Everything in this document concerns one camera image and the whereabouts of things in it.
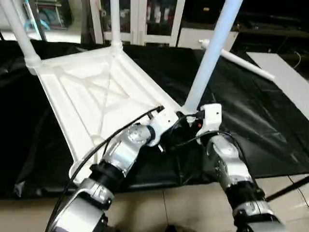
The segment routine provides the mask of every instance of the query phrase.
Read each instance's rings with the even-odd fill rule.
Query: glass cabinet door
[[[138,43],[175,46],[185,0],[140,0]]]
[[[110,0],[101,0],[103,30],[111,31],[111,4]],[[120,8],[120,31],[130,33],[130,0],[119,0]]]
[[[177,0],[147,0],[146,33],[170,36]]]
[[[100,14],[104,37],[106,40],[112,39],[111,1],[112,0],[101,0]],[[131,42],[132,44],[135,43],[133,36],[133,24],[137,24],[138,15],[138,7],[136,10],[134,8],[135,2],[135,5],[138,5],[138,0],[119,0],[121,40]]]

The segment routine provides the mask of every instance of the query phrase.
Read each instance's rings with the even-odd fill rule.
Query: black cable
[[[196,114],[191,114],[191,115],[184,115],[182,117],[180,117],[176,122],[175,124],[170,128],[170,131],[169,131],[169,135],[172,136],[173,134],[173,131],[175,130],[176,126],[184,119],[186,119],[187,117],[189,116],[195,116]]]
[[[291,181],[293,184],[295,184],[295,182],[292,180],[292,178],[291,178],[290,176],[288,176],[288,177],[289,177],[290,181]],[[308,202],[307,202],[307,200],[306,200],[306,198],[305,198],[303,192],[301,191],[300,188],[297,188],[297,190],[300,192],[300,194],[302,195],[302,197],[303,197],[303,199],[304,199],[304,201],[305,201],[307,207],[309,208],[309,204],[308,204]]]
[[[194,140],[196,140],[196,139],[199,139],[199,138],[203,137],[204,135],[213,134],[213,133],[225,134],[225,135],[229,136],[229,137],[233,140],[233,144],[236,146],[237,150],[239,150],[239,151],[241,152],[242,157],[243,157],[243,159],[244,159],[244,162],[245,162],[245,164],[246,164],[246,166],[247,166],[247,168],[248,168],[248,171],[249,171],[249,173],[251,174],[251,173],[252,173],[252,172],[251,172],[251,168],[250,168],[250,166],[249,166],[248,160],[247,160],[247,158],[246,158],[246,156],[245,156],[245,153],[244,153],[242,147],[240,146],[239,142],[234,138],[234,136],[233,136],[231,133],[226,132],[226,131],[222,131],[222,130],[206,131],[206,132],[204,132],[204,133],[202,133],[202,134],[200,134],[200,135],[198,135],[198,136],[196,136],[196,137],[194,137],[194,138],[192,138],[192,139],[189,139],[189,140],[187,140],[187,141],[185,141],[185,142],[183,142],[183,143],[176,144],[175,146],[171,147],[170,149],[171,149],[171,150],[174,150],[174,149],[179,148],[179,147],[181,147],[181,146],[184,146],[184,145],[186,145],[186,144],[188,144],[188,143],[190,143],[190,142],[192,142],[192,141],[194,141]],[[253,178],[253,182],[254,182],[254,184],[258,187],[258,184],[257,184],[255,178]]]
[[[300,187],[302,187],[303,185],[309,183],[309,176],[306,176],[305,178],[298,180],[296,182],[292,182],[291,185],[285,187],[284,189],[279,190],[278,192],[273,193],[272,195],[266,197],[266,201],[270,202],[280,196],[283,196],[284,194],[291,192],[293,190],[296,190]]]
[[[128,128],[129,126],[131,126],[133,123],[137,122],[138,120],[140,120],[141,118],[145,117],[146,115],[148,115],[149,113],[156,111],[156,110],[160,110],[162,109],[162,106],[156,107],[152,110],[147,111],[146,113],[142,114],[141,116],[139,116],[138,118],[134,119],[133,121],[131,121],[130,123],[126,124],[125,126],[123,126],[122,128],[118,129],[116,132],[114,132],[110,137],[108,137],[106,140],[104,140],[102,143],[100,143],[98,146],[96,146],[85,158],[84,160],[81,162],[81,164],[78,166],[78,168],[75,170],[75,172],[73,173],[72,177],[70,178],[70,180],[68,181],[67,185],[65,186],[65,188],[63,189],[63,192],[61,194],[61,196],[58,198],[54,209],[51,213],[51,216],[48,220],[45,232],[49,231],[49,227],[50,224],[52,222],[52,220],[55,218],[55,216],[57,215],[58,211],[59,211],[59,207],[69,189],[69,187],[71,186],[71,184],[73,183],[74,179],[76,178],[77,174],[79,173],[79,171],[82,169],[82,167],[87,163],[87,161],[94,155],[96,154],[96,152],[103,147],[106,143],[109,143],[110,140],[115,137],[117,134],[119,134],[121,131],[123,131],[124,129]]]
[[[179,147],[181,147],[181,146],[187,145],[187,144],[189,144],[190,142],[192,142],[192,141],[194,141],[194,140],[196,140],[196,139],[199,139],[199,138],[203,137],[204,135],[213,134],[213,133],[219,133],[219,132],[221,132],[221,131],[220,131],[220,130],[206,131],[206,132],[201,133],[200,135],[198,135],[198,136],[196,136],[196,137],[194,137],[194,138],[192,138],[192,139],[189,139],[189,140],[187,140],[187,141],[185,141],[185,142],[176,144],[176,145],[172,146],[170,149],[171,149],[171,150],[174,150],[174,149],[179,148]]]

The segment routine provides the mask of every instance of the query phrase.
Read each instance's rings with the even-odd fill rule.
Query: metal arm segment
[[[237,148],[222,135],[211,138],[207,155],[233,209],[238,232],[287,232],[265,201]]]

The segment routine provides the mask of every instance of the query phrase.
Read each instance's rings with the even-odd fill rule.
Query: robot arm
[[[216,177],[233,209],[238,232],[286,232],[255,184],[238,149],[222,135],[212,137],[207,155],[215,160]]]
[[[120,184],[135,163],[140,149],[159,143],[161,135],[178,120],[164,109],[149,125],[135,124],[124,130],[111,144],[99,164],[91,166],[84,179],[64,207],[53,219],[49,232],[109,232],[105,216]]]
[[[113,232],[105,216],[114,193],[135,163],[140,149],[159,143],[160,136],[178,120],[174,112],[161,111],[149,125],[135,124],[112,143],[99,164],[53,220],[50,232]],[[214,160],[216,178],[233,209],[238,232],[286,232],[264,199],[238,149],[222,135],[213,136],[207,155]]]

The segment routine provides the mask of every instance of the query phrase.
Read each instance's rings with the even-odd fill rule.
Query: white bracket
[[[161,135],[178,121],[176,113],[171,109],[164,109],[154,117],[149,126],[154,129],[155,138],[148,146],[155,146],[160,141]]]
[[[222,122],[222,107],[221,104],[207,104],[200,108],[204,110],[204,120],[202,128],[197,132],[197,136],[207,131],[217,131]]]

